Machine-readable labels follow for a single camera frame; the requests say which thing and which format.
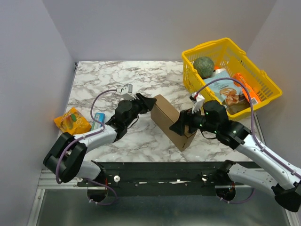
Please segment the brown cardboard box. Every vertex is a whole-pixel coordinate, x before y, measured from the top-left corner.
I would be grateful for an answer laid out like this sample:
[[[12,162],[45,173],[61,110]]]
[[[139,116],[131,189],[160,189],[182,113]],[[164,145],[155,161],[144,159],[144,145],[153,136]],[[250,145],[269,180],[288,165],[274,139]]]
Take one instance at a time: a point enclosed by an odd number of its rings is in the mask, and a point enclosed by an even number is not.
[[[180,113],[162,95],[156,95],[154,98],[157,101],[151,110],[151,119],[179,149],[179,151],[184,151],[191,145],[196,132],[189,133],[187,126],[185,127],[185,133],[183,136],[180,136],[170,130],[170,126],[172,126],[178,120]]]

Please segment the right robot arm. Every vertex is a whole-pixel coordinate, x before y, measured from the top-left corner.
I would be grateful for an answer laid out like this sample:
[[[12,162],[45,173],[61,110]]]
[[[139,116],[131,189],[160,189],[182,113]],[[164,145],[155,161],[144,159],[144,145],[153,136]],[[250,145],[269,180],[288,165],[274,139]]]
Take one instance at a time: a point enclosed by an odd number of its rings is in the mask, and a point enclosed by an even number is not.
[[[180,112],[178,120],[170,126],[176,134],[200,130],[214,133],[222,144],[244,154],[264,169],[264,173],[243,167],[226,160],[214,173],[214,179],[225,185],[229,182],[242,183],[273,195],[284,209],[298,212],[301,207],[301,170],[271,151],[258,141],[251,130],[228,118],[226,109],[218,101],[203,105],[204,115],[191,109]]]

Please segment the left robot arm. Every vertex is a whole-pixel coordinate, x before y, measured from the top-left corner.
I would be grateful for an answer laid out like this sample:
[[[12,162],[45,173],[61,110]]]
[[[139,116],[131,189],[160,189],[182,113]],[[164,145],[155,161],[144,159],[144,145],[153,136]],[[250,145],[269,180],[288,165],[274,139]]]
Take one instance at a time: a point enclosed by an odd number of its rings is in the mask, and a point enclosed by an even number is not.
[[[101,185],[104,182],[103,167],[94,161],[85,161],[85,155],[122,139],[132,122],[139,115],[150,112],[156,101],[137,93],[131,100],[120,101],[115,114],[100,128],[77,135],[62,133],[44,158],[44,166],[55,174],[58,184],[83,178],[94,186]]]

